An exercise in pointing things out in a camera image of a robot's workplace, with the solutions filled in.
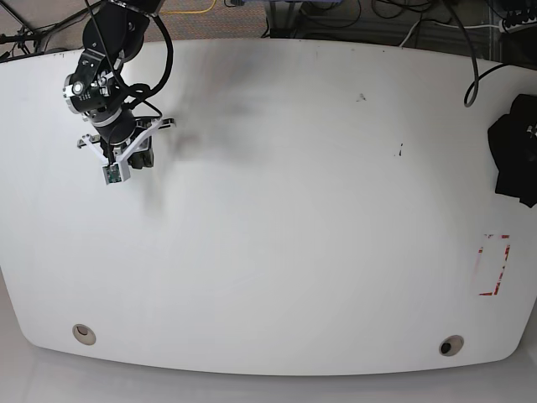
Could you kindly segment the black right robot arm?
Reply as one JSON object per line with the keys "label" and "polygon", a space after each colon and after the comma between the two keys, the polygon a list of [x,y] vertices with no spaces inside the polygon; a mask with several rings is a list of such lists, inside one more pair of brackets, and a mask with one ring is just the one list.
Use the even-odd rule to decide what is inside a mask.
{"label": "black right robot arm", "polygon": [[[63,96],[73,113],[86,118],[99,135],[99,154],[106,167],[117,161],[152,123],[163,117],[149,99],[167,83],[174,48],[159,16],[162,1],[105,1],[93,9],[85,2],[90,20],[82,35],[83,52],[76,70],[65,79]],[[153,21],[163,35],[164,72],[155,86],[128,85],[121,76],[126,63],[142,49],[144,34]]]}

